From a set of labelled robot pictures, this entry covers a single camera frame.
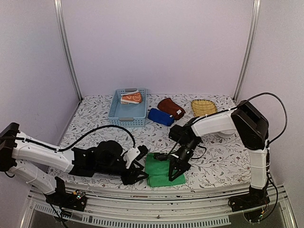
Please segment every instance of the blue cloth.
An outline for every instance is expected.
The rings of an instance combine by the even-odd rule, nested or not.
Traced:
[[[159,124],[163,124],[165,126],[170,127],[174,122],[174,117],[170,117],[168,113],[160,111],[156,108],[152,108],[149,112],[148,119]]]

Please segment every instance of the orange object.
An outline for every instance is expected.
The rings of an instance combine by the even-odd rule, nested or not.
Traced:
[[[139,104],[140,102],[143,101],[143,99],[142,99],[141,93],[139,91],[135,91],[132,93],[122,95],[122,98],[120,101],[122,104],[125,104],[125,103]]]

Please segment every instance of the white enclosure wall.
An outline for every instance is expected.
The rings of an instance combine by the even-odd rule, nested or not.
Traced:
[[[0,129],[17,122],[57,144],[77,98],[67,68],[54,2],[0,1]],[[0,173],[0,227],[16,228],[30,185]]]
[[[66,31],[83,95],[233,95],[253,1],[65,0]]]
[[[304,224],[304,2],[263,0],[256,38],[240,96],[260,92],[277,94],[286,105],[289,123],[285,134],[271,145],[271,171],[284,183],[297,224]],[[272,97],[252,101],[270,124],[270,138],[280,133],[285,118]]]

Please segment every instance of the cable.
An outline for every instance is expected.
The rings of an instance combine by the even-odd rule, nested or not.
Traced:
[[[276,191],[276,201],[275,201],[275,205],[274,205],[274,207],[272,208],[272,210],[269,212],[269,214],[268,214],[267,216],[263,217],[263,218],[261,219],[261,221],[263,221],[263,220],[265,220],[266,218],[268,218],[268,217],[272,214],[272,212],[274,212],[274,210],[275,210],[275,208],[276,208],[276,205],[277,205],[277,201],[278,201],[278,199],[279,199],[279,192],[278,192],[278,190],[277,190],[276,185],[272,182],[272,180],[270,179],[269,176],[268,176],[268,180],[269,180],[269,182],[271,183],[271,185],[275,188],[275,191]]]
[[[268,203],[267,203],[267,201],[265,200],[265,204],[266,204],[266,206],[265,206],[265,208],[264,208],[264,212],[267,212],[268,210],[266,210],[267,208],[268,208]]]
[[[52,209],[55,211],[55,213],[56,213],[58,219],[60,220],[61,224],[62,224],[65,228],[68,228],[68,226],[65,224],[65,221],[64,221],[64,219],[62,218],[62,216],[60,216],[60,215],[58,214],[58,212],[55,210],[55,208],[54,208],[54,206],[53,206],[52,204],[50,204],[50,205],[51,205]]]
[[[134,136],[131,134],[131,132],[129,132],[127,129],[125,129],[124,127],[121,127],[121,126],[117,126],[117,125],[113,125],[113,124],[110,124],[110,125],[104,125],[104,126],[100,126],[100,127],[97,127],[97,128],[94,128],[90,131],[88,131],[87,133],[85,133],[84,135],[82,135],[79,139],[77,139],[74,143],[72,143],[71,145],[69,145],[68,147],[64,148],[64,149],[60,149],[58,150],[59,152],[63,152],[63,151],[67,151],[69,149],[71,149],[73,146],[75,146],[78,142],[80,142],[81,140],[83,140],[86,136],[88,136],[89,134],[97,131],[97,130],[100,130],[100,129],[103,129],[103,128],[110,128],[110,127],[113,127],[113,128],[119,128],[125,132],[127,132],[129,134],[129,136],[131,137],[132,141],[133,141],[133,147],[135,147],[135,139],[134,139]]]
[[[198,160],[198,159],[201,159],[204,155],[205,155],[205,153],[206,153],[206,151],[207,151],[207,148],[206,147],[204,147],[204,146],[200,146],[200,145],[198,145],[198,147],[200,147],[200,148],[202,148],[202,149],[205,149],[205,151],[204,151],[204,153],[203,153],[203,155],[202,156],[200,156],[200,157],[198,157],[198,158],[192,158],[191,157],[191,159],[193,159],[193,160]]]
[[[76,197],[75,199],[73,199],[72,201],[70,201],[70,198],[71,197],[73,197],[74,195],[70,195],[60,206],[59,206],[59,209],[61,210],[61,212],[60,212],[60,216],[61,216],[61,218],[63,219],[63,217],[62,217],[62,215],[65,215],[65,216],[67,216],[67,217],[71,217],[72,216],[72,213],[71,212],[69,212],[69,211],[66,211],[66,210],[64,210],[64,209],[62,209],[62,208],[67,208],[67,206],[70,206],[70,205],[72,205],[73,203],[75,203],[77,200],[78,200],[78,198]]]
[[[270,96],[275,97],[281,103],[281,105],[283,107],[283,110],[284,110],[284,114],[285,114],[285,126],[284,126],[283,130],[281,131],[281,133],[277,137],[275,137],[273,140],[271,140],[269,142],[268,145],[270,145],[270,143],[272,143],[273,141],[277,140],[284,133],[284,131],[287,128],[287,111],[286,111],[285,105],[283,104],[283,101],[277,95],[275,95],[273,93],[264,92],[264,93],[260,93],[260,94],[257,94],[255,96],[252,96],[251,98],[247,99],[245,102],[238,104],[237,107],[240,107],[241,105],[246,104],[248,101],[250,101],[250,100],[252,100],[252,99],[254,99],[256,97],[262,96],[262,95],[270,95]]]
[[[54,147],[51,147],[51,146],[48,146],[48,145],[45,145],[41,142],[36,142],[32,139],[25,139],[25,138],[20,138],[20,137],[11,137],[11,136],[8,136],[8,137],[0,137],[0,140],[25,140],[26,142],[30,142],[30,143],[34,143],[36,145],[39,145],[39,146],[42,146],[42,147],[45,147],[49,150],[53,150],[53,151],[58,151],[58,152],[63,152],[63,151],[67,151],[69,149],[71,149],[73,146],[75,146],[77,143],[79,143],[81,140],[83,140],[86,136],[88,136],[89,134],[97,131],[97,130],[100,130],[100,129],[103,129],[103,128],[110,128],[110,127],[113,127],[113,128],[119,128],[125,132],[127,132],[129,134],[129,136],[131,137],[132,141],[133,141],[133,147],[135,147],[135,139],[134,139],[134,136],[131,134],[131,132],[129,132],[127,129],[125,129],[124,127],[121,127],[121,126],[117,126],[117,125],[113,125],[113,124],[110,124],[110,125],[103,125],[103,126],[100,126],[100,127],[97,127],[97,128],[94,128],[90,131],[88,131],[87,133],[85,133],[84,135],[82,135],[79,139],[77,139],[75,142],[73,142],[71,145],[69,145],[68,147],[66,148],[63,148],[63,149],[57,149],[57,148],[54,148]]]
[[[169,153],[167,153],[167,159],[168,159],[169,155],[172,153],[172,151],[174,150],[174,148],[176,147],[176,145],[180,142],[180,140],[181,140],[181,138],[183,137],[184,134],[185,134],[185,132],[180,136],[180,138],[175,143],[175,145],[172,147],[172,149],[169,151]]]
[[[15,175],[14,175],[14,174],[13,174],[12,176],[9,176],[7,172],[4,172],[4,173],[5,173],[5,175],[7,175],[9,178],[13,178],[13,177],[15,177]]]

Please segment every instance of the robotic arm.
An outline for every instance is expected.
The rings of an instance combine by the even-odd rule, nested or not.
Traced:
[[[67,193],[65,183],[28,161],[48,165],[75,176],[92,177],[95,172],[121,175],[123,184],[134,184],[148,177],[138,162],[148,149],[132,147],[124,152],[115,141],[101,142],[87,150],[73,147],[62,149],[33,139],[19,131],[19,124],[11,123],[0,133],[0,171],[15,174],[41,190],[47,203],[84,211],[85,193]]]
[[[237,107],[213,115],[192,118],[183,127],[175,125],[169,137],[181,147],[172,154],[169,179],[172,181],[191,165],[188,163],[195,148],[202,142],[201,136],[226,130],[237,130],[244,146],[248,149],[251,166],[251,184],[246,195],[230,198],[233,211],[253,208],[269,203],[267,195],[269,169],[268,121],[247,101]]]

